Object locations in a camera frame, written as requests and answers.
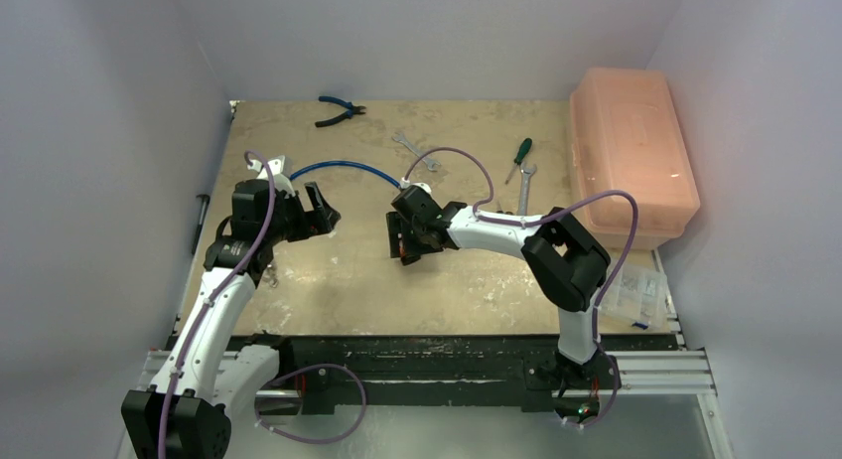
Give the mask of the blue cable lock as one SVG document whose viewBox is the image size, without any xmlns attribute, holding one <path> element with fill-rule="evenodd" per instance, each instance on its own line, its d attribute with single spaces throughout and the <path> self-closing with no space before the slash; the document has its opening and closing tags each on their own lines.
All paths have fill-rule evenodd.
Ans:
<svg viewBox="0 0 842 459">
<path fill-rule="evenodd" d="M 386 174 L 385 172 L 383 172 L 381 170 L 378 170 L 374 167 L 371 167 L 369 165 L 363 164 L 363 163 L 354 162 L 354 161 L 346 161 L 346 160 L 323 161 L 323 162 L 311 164 L 309 166 L 303 167 L 302 169 L 299 169 L 298 171 L 292 173 L 289 176 L 289 180 L 294 181 L 297 178 L 299 178 L 299 177 L 301 177 L 305 174 L 311 173 L 313 171 L 326 169 L 326 168 L 332 168 L 332 167 L 343 167 L 343 168 L 358 169 L 358 170 L 373 174 L 374 176 L 377 176 L 378 178 L 386 181 L 387 183 L 389 183 L 391 186 L 393 186 L 396 189 L 400 188 L 400 183 L 396 179 L 391 177 L 390 175 Z"/>
</svg>

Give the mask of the silver key bunch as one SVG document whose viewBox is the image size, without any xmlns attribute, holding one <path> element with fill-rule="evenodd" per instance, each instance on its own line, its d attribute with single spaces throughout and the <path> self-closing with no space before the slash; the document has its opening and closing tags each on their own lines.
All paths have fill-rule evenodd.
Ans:
<svg viewBox="0 0 842 459">
<path fill-rule="evenodd" d="M 279 284 L 277 267 L 274 264 L 269 263 L 261 276 L 261 280 L 269 288 L 276 288 Z"/>
</svg>

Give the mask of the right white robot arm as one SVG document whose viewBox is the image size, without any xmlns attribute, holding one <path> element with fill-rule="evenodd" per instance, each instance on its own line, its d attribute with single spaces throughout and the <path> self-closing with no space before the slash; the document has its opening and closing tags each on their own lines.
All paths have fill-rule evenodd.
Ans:
<svg viewBox="0 0 842 459">
<path fill-rule="evenodd" d="M 522 260 L 544 297 L 558 310 L 557 372 L 580 386 L 597 370 L 595 305 L 607 285 L 608 252 L 567 210 L 545 216 L 486 212 L 462 202 L 439 205 L 427 189 L 411 185 L 386 215 L 390 255 L 404 265 L 445 250 L 483 250 Z"/>
</svg>

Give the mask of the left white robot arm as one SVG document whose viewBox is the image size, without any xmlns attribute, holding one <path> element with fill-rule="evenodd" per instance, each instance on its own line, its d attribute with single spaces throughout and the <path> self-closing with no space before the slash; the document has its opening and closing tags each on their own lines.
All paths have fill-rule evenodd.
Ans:
<svg viewBox="0 0 842 459">
<path fill-rule="evenodd" d="M 232 367 L 221 363 L 234 327 L 281 241 L 331 232 L 340 220 L 318 185 L 308 182 L 305 210 L 286 178 L 236 184 L 231 213 L 206 251 L 194 309 L 164 365 L 143 390 L 127 392 L 121 414 L 139 458 L 221 458 L 232 422 L 261 382 L 282 388 L 296 362 L 274 347 L 251 346 Z"/>
</svg>

